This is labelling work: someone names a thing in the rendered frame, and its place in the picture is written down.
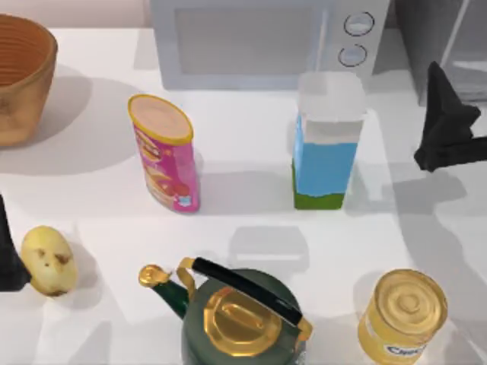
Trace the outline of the grey cabinet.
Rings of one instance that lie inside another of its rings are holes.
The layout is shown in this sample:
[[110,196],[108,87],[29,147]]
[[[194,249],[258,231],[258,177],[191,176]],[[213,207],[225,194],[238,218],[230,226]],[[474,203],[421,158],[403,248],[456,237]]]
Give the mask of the grey cabinet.
[[437,62],[464,103],[487,106],[487,0],[396,0],[419,105]]

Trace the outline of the round microwave knob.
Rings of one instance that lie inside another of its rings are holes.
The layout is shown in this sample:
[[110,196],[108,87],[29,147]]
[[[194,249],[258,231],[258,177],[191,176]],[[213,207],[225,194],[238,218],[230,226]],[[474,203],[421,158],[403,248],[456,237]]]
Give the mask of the round microwave knob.
[[354,68],[363,64],[368,57],[367,49],[359,44],[344,47],[339,51],[338,61],[346,68]]
[[351,37],[362,37],[372,31],[375,19],[369,12],[363,11],[349,15],[344,22],[344,30]]

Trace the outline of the blue and white milk carton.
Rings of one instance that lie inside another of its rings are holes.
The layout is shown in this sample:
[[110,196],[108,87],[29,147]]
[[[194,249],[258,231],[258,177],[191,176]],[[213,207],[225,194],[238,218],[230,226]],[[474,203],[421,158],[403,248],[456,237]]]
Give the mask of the blue and white milk carton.
[[296,209],[342,207],[366,114],[356,74],[323,71],[299,77],[291,162]]

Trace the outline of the yellow tin can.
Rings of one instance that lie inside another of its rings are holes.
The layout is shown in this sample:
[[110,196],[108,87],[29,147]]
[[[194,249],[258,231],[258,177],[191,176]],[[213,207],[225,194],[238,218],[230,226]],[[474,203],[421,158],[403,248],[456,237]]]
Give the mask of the yellow tin can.
[[412,269],[395,269],[377,282],[358,324],[362,350],[376,365],[414,365],[448,313],[441,287]]

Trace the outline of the pale microwave oven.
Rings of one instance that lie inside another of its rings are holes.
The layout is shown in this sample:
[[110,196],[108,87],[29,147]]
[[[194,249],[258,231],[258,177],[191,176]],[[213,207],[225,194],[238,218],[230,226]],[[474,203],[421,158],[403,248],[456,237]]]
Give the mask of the pale microwave oven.
[[[168,90],[294,90],[307,71],[349,71],[367,79],[390,0],[150,0],[163,85]],[[369,12],[372,31],[350,36],[351,14]],[[353,44],[366,61],[346,68]]]

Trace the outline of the green and gold kettle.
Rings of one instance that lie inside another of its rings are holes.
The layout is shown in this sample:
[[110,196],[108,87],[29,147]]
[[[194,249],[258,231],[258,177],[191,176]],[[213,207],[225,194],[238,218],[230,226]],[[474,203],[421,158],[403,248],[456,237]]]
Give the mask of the green and gold kettle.
[[150,264],[138,281],[182,320],[183,365],[305,365],[313,326],[279,279],[203,257],[182,259],[176,275]]

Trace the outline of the pink chips can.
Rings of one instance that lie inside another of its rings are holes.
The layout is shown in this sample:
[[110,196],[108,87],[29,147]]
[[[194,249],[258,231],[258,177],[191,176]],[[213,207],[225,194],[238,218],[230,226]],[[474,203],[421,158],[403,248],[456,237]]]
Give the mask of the pink chips can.
[[200,208],[193,126],[168,100],[135,94],[128,100],[148,191],[166,208],[193,213]]

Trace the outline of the yellow potato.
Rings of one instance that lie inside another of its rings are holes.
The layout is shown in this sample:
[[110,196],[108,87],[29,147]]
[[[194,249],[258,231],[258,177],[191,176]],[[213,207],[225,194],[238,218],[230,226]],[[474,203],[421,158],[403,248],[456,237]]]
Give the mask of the yellow potato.
[[62,296],[77,284],[73,251],[55,228],[42,225],[29,230],[21,244],[21,260],[30,272],[30,284],[45,296]]

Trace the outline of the brown wooden basket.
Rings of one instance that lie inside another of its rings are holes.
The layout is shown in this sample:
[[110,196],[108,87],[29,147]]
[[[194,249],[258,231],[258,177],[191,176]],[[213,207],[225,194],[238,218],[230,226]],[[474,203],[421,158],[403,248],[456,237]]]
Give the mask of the brown wooden basket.
[[58,43],[35,21],[0,14],[0,147],[37,130],[56,69]]

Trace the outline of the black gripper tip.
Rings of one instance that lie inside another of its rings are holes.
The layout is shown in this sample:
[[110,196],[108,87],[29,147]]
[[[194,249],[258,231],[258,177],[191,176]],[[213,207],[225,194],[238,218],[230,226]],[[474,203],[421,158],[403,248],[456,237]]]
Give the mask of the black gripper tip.
[[14,246],[4,199],[0,194],[0,292],[18,292],[30,280],[31,274]]

